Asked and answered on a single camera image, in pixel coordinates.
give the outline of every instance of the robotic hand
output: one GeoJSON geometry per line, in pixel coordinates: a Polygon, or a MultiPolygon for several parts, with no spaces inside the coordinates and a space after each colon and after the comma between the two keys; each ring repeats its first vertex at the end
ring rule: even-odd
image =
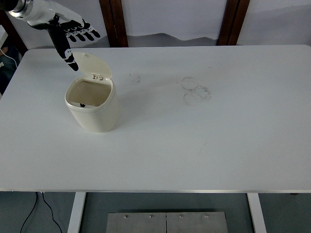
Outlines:
{"type": "Polygon", "coordinates": [[[93,41],[94,37],[100,37],[79,14],[51,0],[0,0],[0,10],[27,21],[35,29],[47,30],[58,54],[75,71],[79,68],[67,37],[73,42],[76,38],[93,41]]]}

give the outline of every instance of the metal plate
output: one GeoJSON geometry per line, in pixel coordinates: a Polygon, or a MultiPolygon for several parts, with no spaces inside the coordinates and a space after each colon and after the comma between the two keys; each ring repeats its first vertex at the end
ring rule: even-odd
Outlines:
{"type": "Polygon", "coordinates": [[[106,233],[165,233],[166,213],[109,213],[106,233]]]}
{"type": "Polygon", "coordinates": [[[224,212],[109,213],[106,233],[228,233],[224,212]]]}
{"type": "Polygon", "coordinates": [[[228,233],[224,212],[167,213],[167,233],[228,233]]]}

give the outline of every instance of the trash can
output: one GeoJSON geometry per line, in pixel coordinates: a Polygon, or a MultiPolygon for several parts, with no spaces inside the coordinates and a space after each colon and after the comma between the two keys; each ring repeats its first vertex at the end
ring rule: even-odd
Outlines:
{"type": "Polygon", "coordinates": [[[84,75],[69,86],[65,95],[66,105],[85,130],[112,130],[118,122],[120,108],[108,65],[89,53],[74,52],[73,56],[84,75]]]}

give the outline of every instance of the table leg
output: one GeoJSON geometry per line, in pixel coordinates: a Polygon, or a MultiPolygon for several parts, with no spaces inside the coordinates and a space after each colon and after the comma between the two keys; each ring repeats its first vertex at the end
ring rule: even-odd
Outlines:
{"type": "Polygon", "coordinates": [[[72,206],[68,233],[79,233],[85,199],[85,192],[76,193],[72,206]]]}
{"type": "Polygon", "coordinates": [[[267,233],[258,193],[247,193],[255,233],[267,233]]]}

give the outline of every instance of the black cable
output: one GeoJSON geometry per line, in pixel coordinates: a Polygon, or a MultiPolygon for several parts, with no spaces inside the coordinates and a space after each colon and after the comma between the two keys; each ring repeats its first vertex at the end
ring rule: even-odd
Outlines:
{"type": "Polygon", "coordinates": [[[34,204],[34,206],[33,206],[33,209],[31,210],[30,214],[28,215],[28,217],[27,217],[26,220],[24,221],[23,225],[21,226],[21,228],[20,228],[20,233],[21,233],[21,231],[23,230],[23,227],[24,227],[25,223],[27,222],[28,218],[29,218],[30,215],[33,213],[34,208],[35,208],[35,205],[37,204],[37,201],[38,201],[38,194],[37,194],[37,192],[36,192],[36,193],[35,193],[35,204],[34,204]]]}
{"type": "Polygon", "coordinates": [[[53,221],[54,221],[54,222],[56,223],[56,225],[59,227],[60,232],[63,233],[63,231],[62,231],[62,229],[60,228],[60,226],[58,225],[58,223],[54,220],[53,210],[52,210],[52,208],[50,207],[50,205],[45,201],[43,192],[42,192],[42,198],[43,198],[43,201],[47,204],[47,206],[50,208],[50,210],[51,210],[51,212],[52,212],[52,219],[53,219],[53,221]]]}

